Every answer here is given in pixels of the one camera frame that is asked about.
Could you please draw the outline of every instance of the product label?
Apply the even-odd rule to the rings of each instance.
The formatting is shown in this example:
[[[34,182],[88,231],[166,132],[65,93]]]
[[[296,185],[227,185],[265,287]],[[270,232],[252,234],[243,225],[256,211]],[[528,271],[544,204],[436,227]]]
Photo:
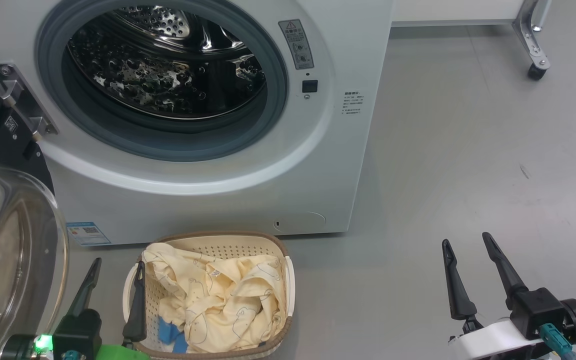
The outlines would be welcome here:
[[[344,91],[343,102],[341,104],[342,115],[361,114],[366,102],[366,96],[362,91]]]
[[[9,132],[14,133],[15,130],[17,130],[17,122],[15,121],[14,118],[12,118],[12,116],[9,116],[6,119],[6,122],[4,123],[4,126],[8,129]]]
[[[80,246],[110,244],[110,240],[99,230],[94,222],[67,222],[66,228],[69,237],[77,240]]]
[[[299,19],[279,21],[279,28],[292,53],[295,69],[314,68],[313,53],[311,53],[311,46],[308,44],[302,22]]]

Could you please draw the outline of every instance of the white cabinet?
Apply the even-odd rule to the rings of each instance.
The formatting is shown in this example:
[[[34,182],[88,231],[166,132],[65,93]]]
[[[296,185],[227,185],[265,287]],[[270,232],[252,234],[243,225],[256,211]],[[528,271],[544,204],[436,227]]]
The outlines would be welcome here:
[[[395,0],[392,21],[399,25],[510,23],[523,0]]]

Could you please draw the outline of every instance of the green part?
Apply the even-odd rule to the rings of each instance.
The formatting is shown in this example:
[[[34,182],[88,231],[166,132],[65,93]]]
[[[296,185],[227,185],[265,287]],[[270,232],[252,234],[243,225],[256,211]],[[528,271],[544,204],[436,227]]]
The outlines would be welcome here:
[[[53,336],[40,335],[37,341],[34,342],[34,350],[39,353],[41,350],[48,349],[53,351]]]
[[[545,323],[539,326],[539,336],[549,348],[562,357],[572,351],[572,345],[555,325]]]
[[[150,356],[121,345],[101,345],[96,360],[150,360]]]

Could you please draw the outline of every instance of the blue cloth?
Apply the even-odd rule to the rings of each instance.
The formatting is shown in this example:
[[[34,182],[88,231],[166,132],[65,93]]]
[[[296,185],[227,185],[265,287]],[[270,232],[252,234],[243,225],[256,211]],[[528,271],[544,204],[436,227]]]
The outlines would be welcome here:
[[[171,323],[167,323],[164,319],[160,316],[159,317],[159,339],[163,344],[169,345],[177,339],[180,332],[176,325]]]
[[[175,354],[185,354],[188,351],[188,343],[186,342],[186,337],[184,333],[180,333],[176,340],[174,341],[174,347],[172,352]]]

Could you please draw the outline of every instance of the gray floor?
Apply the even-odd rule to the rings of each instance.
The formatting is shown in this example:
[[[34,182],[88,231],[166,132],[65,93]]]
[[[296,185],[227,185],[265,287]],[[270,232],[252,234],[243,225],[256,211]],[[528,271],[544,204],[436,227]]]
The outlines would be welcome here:
[[[509,26],[391,32],[350,231],[288,238],[292,331],[271,358],[443,359],[450,319],[441,240],[488,325],[508,315],[481,233],[531,289],[576,298],[576,1],[539,35],[552,68],[526,78]],[[91,305],[121,342],[121,290],[139,248],[73,249],[67,299],[103,257]]]

